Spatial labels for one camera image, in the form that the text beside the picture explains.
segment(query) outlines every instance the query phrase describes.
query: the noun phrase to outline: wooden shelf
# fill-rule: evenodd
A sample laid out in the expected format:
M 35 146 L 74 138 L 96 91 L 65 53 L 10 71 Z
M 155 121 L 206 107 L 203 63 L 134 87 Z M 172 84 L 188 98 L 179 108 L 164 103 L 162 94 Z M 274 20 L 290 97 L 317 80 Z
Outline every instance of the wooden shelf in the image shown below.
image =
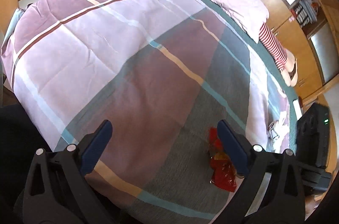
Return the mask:
M 311 36 L 316 34 L 326 22 L 327 22 L 327 19 L 326 19 L 325 13 L 323 9 L 320 7 L 318 10 L 317 22 L 312 23 L 312 24 L 309 23 L 302 28 L 307 39 L 310 39 Z

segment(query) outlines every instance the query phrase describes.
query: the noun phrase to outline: person lying on bed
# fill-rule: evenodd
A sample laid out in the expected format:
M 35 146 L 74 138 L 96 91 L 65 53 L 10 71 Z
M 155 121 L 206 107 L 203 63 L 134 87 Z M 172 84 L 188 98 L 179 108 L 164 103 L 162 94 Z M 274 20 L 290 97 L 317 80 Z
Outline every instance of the person lying on bed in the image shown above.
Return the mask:
M 285 49 L 266 25 L 269 13 L 260 0 L 211 0 L 234 19 L 256 42 L 260 40 L 272 55 L 287 86 L 294 87 L 298 80 L 294 55 Z

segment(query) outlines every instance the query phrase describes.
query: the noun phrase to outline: cabinet door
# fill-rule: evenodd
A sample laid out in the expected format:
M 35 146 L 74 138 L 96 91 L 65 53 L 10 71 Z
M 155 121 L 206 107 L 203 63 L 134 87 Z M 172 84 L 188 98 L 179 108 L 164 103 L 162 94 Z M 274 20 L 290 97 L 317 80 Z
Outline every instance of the cabinet door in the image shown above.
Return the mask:
M 267 26 L 270 29 L 279 28 L 290 16 L 291 12 L 282 0 L 261 0 L 270 13 L 270 18 L 267 20 Z
M 298 82 L 295 91 L 302 99 L 322 87 L 322 81 L 312 49 L 296 20 L 287 20 L 275 31 L 278 40 L 290 50 L 298 62 Z

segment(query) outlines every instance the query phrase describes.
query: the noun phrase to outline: red and white striped pants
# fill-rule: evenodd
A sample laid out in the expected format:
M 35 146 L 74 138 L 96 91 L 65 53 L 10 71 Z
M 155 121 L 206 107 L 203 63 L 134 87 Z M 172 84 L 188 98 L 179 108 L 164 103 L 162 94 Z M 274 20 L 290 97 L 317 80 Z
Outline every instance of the red and white striped pants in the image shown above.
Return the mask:
M 259 33 L 259 40 L 272 55 L 278 69 L 285 70 L 287 62 L 287 53 L 279 40 L 274 36 L 266 23 L 262 25 Z

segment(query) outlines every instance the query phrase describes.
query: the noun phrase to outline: brown stripe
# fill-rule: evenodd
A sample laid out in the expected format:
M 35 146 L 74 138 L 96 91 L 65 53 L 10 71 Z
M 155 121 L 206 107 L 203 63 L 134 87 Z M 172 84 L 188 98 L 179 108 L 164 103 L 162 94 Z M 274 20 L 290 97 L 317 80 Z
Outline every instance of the brown stripe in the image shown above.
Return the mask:
M 41 36 L 39 36 L 36 40 L 34 40 L 31 44 L 29 44 L 19 55 L 18 55 L 18 58 L 17 60 L 15 61 L 14 63 L 14 68 L 13 68 L 13 73 L 12 73 L 12 89 L 14 89 L 14 72 L 15 72 L 15 68 L 17 66 L 17 63 L 19 61 L 19 59 L 34 45 L 36 44 L 38 41 L 40 41 L 41 39 L 43 39 L 44 37 L 46 37 L 47 35 L 49 35 L 50 33 L 54 32 L 57 28 L 59 28 L 61 25 L 64 25 L 64 24 L 67 24 L 68 22 L 72 21 L 72 20 L 75 20 L 76 18 L 92 11 L 92 10 L 96 10 L 102 6 L 107 6 L 109 4 L 112 4 L 114 2 L 118 2 L 118 1 L 122 1 L 122 0 L 113 0 L 113 1 L 109 1 L 109 2 L 106 2 L 106 3 L 103 3 L 101 5 L 98 5 L 98 6 L 95 6 L 93 8 L 90 8 L 90 9 L 87 9 L 86 11 L 82 12 L 82 13 L 78 13 L 77 15 L 73 16 L 73 17 L 70 17 L 69 19 L 65 20 L 65 21 L 61 21 L 59 22 L 59 24 L 57 24 L 56 26 L 54 26 L 53 28 L 51 28 L 49 31 L 45 32 L 44 34 L 42 34 Z

